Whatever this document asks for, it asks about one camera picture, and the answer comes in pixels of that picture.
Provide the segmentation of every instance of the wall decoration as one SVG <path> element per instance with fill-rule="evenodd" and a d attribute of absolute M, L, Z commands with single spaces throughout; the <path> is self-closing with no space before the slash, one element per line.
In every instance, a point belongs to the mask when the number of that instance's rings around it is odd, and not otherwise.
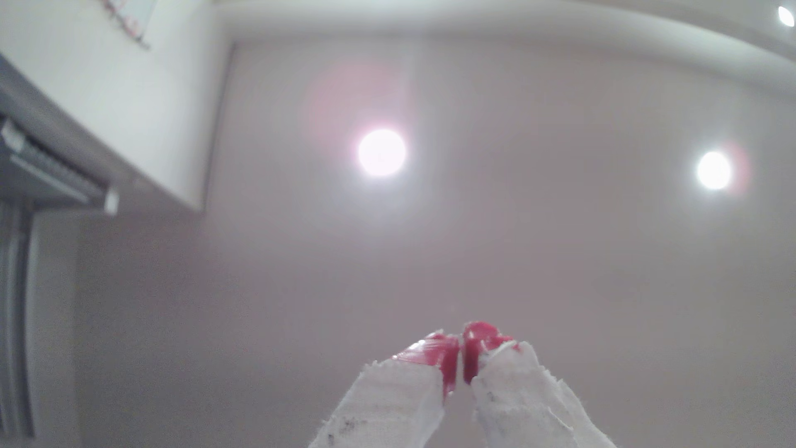
<path fill-rule="evenodd" d="M 141 42 L 157 0 L 103 0 L 122 27 L 136 41 Z"/>

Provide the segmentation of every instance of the ceiling light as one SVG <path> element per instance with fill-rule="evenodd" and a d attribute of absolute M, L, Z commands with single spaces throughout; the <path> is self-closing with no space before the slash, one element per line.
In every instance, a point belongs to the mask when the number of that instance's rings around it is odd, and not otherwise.
<path fill-rule="evenodd" d="M 794 25 L 794 15 L 784 6 L 779 7 L 779 20 L 787 26 Z"/>
<path fill-rule="evenodd" d="M 732 178 L 730 159 L 718 151 L 703 155 L 696 168 L 697 178 L 709 190 L 721 190 L 730 184 Z"/>
<path fill-rule="evenodd" d="M 387 129 L 373 131 L 359 143 L 359 163 L 369 175 L 395 174 L 406 160 L 406 145 Z"/>

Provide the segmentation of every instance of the ceiling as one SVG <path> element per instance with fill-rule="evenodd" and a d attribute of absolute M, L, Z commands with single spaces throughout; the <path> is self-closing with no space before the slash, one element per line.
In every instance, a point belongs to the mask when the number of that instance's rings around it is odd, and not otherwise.
<path fill-rule="evenodd" d="M 790 38 L 760 2 L 514 3 L 220 2 L 205 216 L 84 230 L 86 448 L 303 448 L 363 364 L 474 319 L 619 446 L 796 446 Z M 372 179 L 385 121 L 410 155 Z M 428 448 L 483 448 L 459 387 Z"/>

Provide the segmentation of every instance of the bright light spot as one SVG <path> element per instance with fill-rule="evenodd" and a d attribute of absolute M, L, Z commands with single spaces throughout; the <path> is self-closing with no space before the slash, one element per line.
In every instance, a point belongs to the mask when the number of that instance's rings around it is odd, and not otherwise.
<path fill-rule="evenodd" d="M 696 168 L 697 178 L 709 190 L 721 190 L 730 184 L 732 165 L 730 159 L 720 152 L 703 155 Z"/>
<path fill-rule="evenodd" d="M 787 26 L 794 25 L 794 15 L 785 7 L 779 7 L 779 20 Z"/>
<path fill-rule="evenodd" d="M 370 175 L 395 174 L 405 160 L 406 145 L 393 131 L 373 131 L 359 143 L 359 163 Z"/>

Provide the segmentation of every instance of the dark stain on sock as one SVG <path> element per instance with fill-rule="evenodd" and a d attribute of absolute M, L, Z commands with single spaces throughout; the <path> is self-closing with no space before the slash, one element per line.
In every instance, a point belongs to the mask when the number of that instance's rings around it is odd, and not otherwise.
<path fill-rule="evenodd" d="M 355 419 L 344 419 L 343 420 L 343 427 L 340 428 L 340 435 L 348 434 L 349 432 L 353 431 L 357 426 L 365 423 L 364 420 L 355 420 Z"/>

